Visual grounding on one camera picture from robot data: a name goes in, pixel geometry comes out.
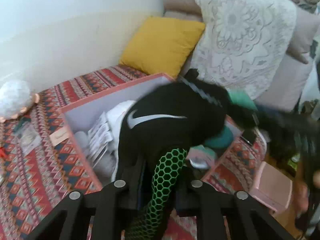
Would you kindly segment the salmon pink storage box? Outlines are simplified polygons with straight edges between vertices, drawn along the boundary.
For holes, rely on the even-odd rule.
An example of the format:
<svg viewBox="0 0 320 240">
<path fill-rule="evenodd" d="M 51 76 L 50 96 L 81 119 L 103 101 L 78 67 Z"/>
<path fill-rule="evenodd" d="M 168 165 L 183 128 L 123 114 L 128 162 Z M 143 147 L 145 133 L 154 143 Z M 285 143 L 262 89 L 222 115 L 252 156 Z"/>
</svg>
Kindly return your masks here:
<svg viewBox="0 0 320 240">
<path fill-rule="evenodd" d="M 78 157 L 84 162 L 89 176 L 97 186 L 97 190 L 101 190 L 105 182 L 101 177 L 97 176 L 93 170 L 93 165 L 88 162 L 84 150 L 81 149 L 79 142 L 76 140 L 76 132 L 88 132 L 102 113 L 111 110 L 117 104 L 127 100 L 139 101 L 158 87 L 172 82 L 173 80 L 164 73 L 149 75 L 108 88 L 62 107 L 63 121 L 68 129 L 69 137 L 74 144 Z M 178 105 L 174 109 L 180 115 L 187 112 L 190 118 L 196 117 L 197 119 L 191 125 L 188 125 L 186 121 L 172 122 L 170 119 L 173 113 L 169 112 L 167 117 L 162 117 L 158 122 L 153 121 L 145 127 L 146 136 L 142 144 L 146 145 L 150 141 L 158 140 L 160 145 L 154 148 L 160 151 L 166 148 L 166 140 L 163 139 L 165 135 L 170 137 L 168 139 L 170 146 L 190 146 L 216 134 L 220 130 L 223 121 L 228 118 L 227 111 L 230 109 L 230 105 L 222 102 L 222 108 L 218 109 L 216 106 L 218 100 L 210 96 L 205 90 L 201 92 L 203 93 L 203 103 L 201 104 L 195 103 L 191 100 L 191 97 L 186 96 L 185 93 L 176 92 L 176 90 L 172 90 L 163 97 L 156 96 L 144 103 L 144 108 L 153 106 L 161 108 L 165 105 L 174 105 L 176 103 Z"/>
</svg>

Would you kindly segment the grey hedgehog plush toy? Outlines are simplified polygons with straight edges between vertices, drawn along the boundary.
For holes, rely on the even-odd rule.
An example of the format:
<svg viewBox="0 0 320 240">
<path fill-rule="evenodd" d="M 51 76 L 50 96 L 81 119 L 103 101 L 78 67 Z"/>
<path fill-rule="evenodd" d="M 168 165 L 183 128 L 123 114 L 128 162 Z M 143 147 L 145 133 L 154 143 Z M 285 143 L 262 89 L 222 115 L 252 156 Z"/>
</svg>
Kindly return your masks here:
<svg viewBox="0 0 320 240">
<path fill-rule="evenodd" d="M 1 87 L 1 123 L 17 119 L 39 101 L 39 94 L 26 81 L 7 81 Z"/>
</svg>

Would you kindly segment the small beige card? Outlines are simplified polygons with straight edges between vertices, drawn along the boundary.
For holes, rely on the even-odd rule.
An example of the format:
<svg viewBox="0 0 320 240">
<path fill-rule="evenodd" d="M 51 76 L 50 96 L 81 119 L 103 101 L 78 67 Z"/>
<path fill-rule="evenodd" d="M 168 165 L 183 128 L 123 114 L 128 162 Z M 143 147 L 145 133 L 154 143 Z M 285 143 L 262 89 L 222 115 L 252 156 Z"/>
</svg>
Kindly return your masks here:
<svg viewBox="0 0 320 240">
<path fill-rule="evenodd" d="M 53 146 L 57 146 L 64 140 L 69 138 L 69 134 L 67 128 L 63 127 L 52 133 L 50 136 L 50 140 Z"/>
</svg>

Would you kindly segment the clear packaged item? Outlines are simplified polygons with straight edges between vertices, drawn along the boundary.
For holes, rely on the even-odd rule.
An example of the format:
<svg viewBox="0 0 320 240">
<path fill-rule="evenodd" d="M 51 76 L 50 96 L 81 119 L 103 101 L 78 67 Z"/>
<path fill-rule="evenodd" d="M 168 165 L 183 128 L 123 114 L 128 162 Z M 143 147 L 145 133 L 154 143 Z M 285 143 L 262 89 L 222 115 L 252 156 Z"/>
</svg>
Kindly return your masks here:
<svg viewBox="0 0 320 240">
<path fill-rule="evenodd" d="M 16 137 L 24 156 L 27 156 L 41 144 L 41 137 L 31 123 L 25 123 L 21 126 L 16 132 Z"/>
</svg>

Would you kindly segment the white lace pillow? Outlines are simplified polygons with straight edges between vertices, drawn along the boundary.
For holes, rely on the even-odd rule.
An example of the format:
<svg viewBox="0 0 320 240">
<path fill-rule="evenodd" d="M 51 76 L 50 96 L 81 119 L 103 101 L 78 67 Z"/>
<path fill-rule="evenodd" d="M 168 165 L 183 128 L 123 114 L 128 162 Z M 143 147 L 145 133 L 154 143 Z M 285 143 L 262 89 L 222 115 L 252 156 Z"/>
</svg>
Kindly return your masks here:
<svg viewBox="0 0 320 240">
<path fill-rule="evenodd" d="M 195 0 L 205 30 L 191 68 L 208 83 L 256 99 L 270 87 L 296 26 L 289 0 Z"/>
</svg>

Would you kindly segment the pink stool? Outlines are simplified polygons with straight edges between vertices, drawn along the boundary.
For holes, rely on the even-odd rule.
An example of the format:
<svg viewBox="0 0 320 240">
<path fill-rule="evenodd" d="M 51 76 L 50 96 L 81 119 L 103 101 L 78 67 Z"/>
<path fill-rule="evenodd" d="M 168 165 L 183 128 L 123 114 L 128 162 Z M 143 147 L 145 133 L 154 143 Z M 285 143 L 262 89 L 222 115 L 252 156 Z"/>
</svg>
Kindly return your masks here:
<svg viewBox="0 0 320 240">
<path fill-rule="evenodd" d="M 249 194 L 275 213 L 284 212 L 291 202 L 293 182 L 263 161 L 255 174 Z"/>
</svg>

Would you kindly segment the black phone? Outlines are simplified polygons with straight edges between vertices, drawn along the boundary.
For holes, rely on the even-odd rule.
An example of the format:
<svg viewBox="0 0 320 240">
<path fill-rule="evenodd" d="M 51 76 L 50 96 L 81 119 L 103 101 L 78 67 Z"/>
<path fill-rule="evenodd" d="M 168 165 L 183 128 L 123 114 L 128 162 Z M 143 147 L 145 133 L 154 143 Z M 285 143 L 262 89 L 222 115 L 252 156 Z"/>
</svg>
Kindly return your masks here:
<svg viewBox="0 0 320 240">
<path fill-rule="evenodd" d="M 245 129 L 240 138 L 249 146 L 254 145 L 257 135 L 254 132 L 254 129 Z"/>
</svg>

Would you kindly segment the black nike sock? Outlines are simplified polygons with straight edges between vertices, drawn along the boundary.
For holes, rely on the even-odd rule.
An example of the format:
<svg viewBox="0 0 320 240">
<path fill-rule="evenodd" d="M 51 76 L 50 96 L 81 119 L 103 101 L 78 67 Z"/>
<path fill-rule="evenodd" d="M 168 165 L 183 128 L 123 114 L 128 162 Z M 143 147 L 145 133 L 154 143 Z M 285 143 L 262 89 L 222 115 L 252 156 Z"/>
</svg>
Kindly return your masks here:
<svg viewBox="0 0 320 240">
<path fill-rule="evenodd" d="M 126 239 L 162 238 L 188 152 L 222 131 L 228 105 L 226 89 L 196 80 L 159 86 L 130 107 L 121 123 L 116 171 L 137 210 Z"/>
</svg>

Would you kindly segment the yellow cushion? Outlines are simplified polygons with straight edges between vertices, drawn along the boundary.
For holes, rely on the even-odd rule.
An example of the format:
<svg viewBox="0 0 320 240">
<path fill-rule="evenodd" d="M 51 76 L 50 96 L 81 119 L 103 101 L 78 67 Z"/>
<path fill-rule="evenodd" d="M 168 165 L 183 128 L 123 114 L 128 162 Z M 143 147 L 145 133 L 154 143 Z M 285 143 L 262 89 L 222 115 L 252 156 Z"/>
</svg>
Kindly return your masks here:
<svg viewBox="0 0 320 240">
<path fill-rule="evenodd" d="M 197 45 L 205 24 L 167 17 L 148 17 L 129 40 L 119 64 L 145 74 L 176 78 Z"/>
</svg>

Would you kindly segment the teal glasses case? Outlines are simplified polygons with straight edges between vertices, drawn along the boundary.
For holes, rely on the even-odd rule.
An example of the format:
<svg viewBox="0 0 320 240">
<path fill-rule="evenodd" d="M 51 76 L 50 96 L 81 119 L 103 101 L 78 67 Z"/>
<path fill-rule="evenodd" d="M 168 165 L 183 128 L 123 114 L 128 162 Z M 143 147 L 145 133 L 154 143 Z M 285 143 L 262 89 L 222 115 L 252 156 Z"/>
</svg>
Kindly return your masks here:
<svg viewBox="0 0 320 240">
<path fill-rule="evenodd" d="M 224 126 L 222 131 L 215 137 L 211 137 L 204 142 L 204 146 L 208 148 L 227 148 L 234 140 L 233 133 L 229 127 Z"/>
</svg>

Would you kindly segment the white dog plush red bib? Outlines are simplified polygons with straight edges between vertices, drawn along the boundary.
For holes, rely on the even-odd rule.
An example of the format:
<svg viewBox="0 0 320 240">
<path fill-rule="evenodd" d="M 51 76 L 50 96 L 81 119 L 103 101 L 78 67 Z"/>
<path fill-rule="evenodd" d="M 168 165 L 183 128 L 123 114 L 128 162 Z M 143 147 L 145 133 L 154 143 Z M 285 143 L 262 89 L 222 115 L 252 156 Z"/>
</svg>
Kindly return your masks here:
<svg viewBox="0 0 320 240">
<path fill-rule="evenodd" d="M 102 157 L 96 168 L 100 174 L 107 178 L 109 182 L 114 182 L 119 164 L 119 137 L 123 119 L 130 108 L 135 104 L 135 100 L 127 100 L 117 104 L 106 113 L 113 140 L 110 143 L 110 150 Z"/>
</svg>

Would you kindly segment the patterned red bedspread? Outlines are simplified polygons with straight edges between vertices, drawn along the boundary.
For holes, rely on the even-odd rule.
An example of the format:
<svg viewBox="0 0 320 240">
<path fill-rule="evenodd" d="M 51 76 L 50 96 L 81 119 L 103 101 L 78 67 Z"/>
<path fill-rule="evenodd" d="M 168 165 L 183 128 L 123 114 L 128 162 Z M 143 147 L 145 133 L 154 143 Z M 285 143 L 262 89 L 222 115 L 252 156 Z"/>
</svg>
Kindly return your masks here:
<svg viewBox="0 0 320 240">
<path fill-rule="evenodd" d="M 65 127 L 62 107 L 146 76 L 130 67 L 116 66 L 42 91 L 39 103 L 25 114 L 41 137 L 40 146 L 27 156 L 23 155 L 16 133 L 13 132 L 18 122 L 5 122 L 4 144 L 1 147 L 6 153 L 5 182 L 1 186 L 1 239 L 28 239 L 35 227 L 74 190 L 83 194 L 100 191 L 89 176 L 84 162 L 78 157 L 70 137 L 57 146 L 52 145 L 49 136 Z M 265 158 L 267 144 L 254 125 L 249 126 L 257 135 L 253 147 L 240 138 L 245 130 L 245 123 L 231 115 L 231 110 L 239 111 L 239 107 L 231 103 L 230 96 L 229 105 L 224 126 L 230 128 L 234 140 L 227 148 L 222 148 L 222 157 L 210 165 L 209 173 L 202 182 L 212 185 L 222 193 L 234 194 L 250 190 L 255 174 Z M 105 182 L 103 187 L 113 183 L 104 178 L 96 168 L 110 150 L 113 140 L 107 112 L 99 116 L 88 132 L 80 131 L 75 134 L 88 162 L 93 165 L 94 172 Z M 192 150 L 199 146 L 217 150 L 203 144 L 189 150 L 182 170 L 187 170 L 185 163 L 191 159 Z"/>
</svg>

